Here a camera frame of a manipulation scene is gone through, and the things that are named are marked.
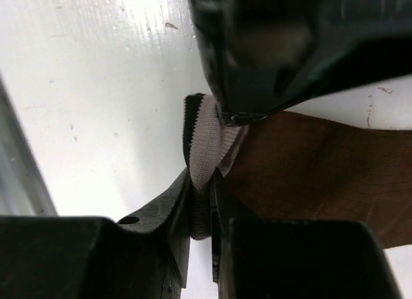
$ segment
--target white table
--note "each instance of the white table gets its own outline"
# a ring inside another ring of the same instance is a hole
[[[59,214],[117,220],[165,190],[185,166],[183,97],[210,92],[187,0],[0,0],[0,19],[0,70]],[[412,129],[411,83],[294,111]],[[411,250],[387,253],[412,298]],[[193,242],[182,298],[217,298],[211,277],[210,240]]]

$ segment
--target brown fabric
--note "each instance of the brown fabric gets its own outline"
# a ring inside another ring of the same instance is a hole
[[[412,131],[278,113],[251,125],[226,180],[260,217],[360,220],[385,248],[412,244]]]

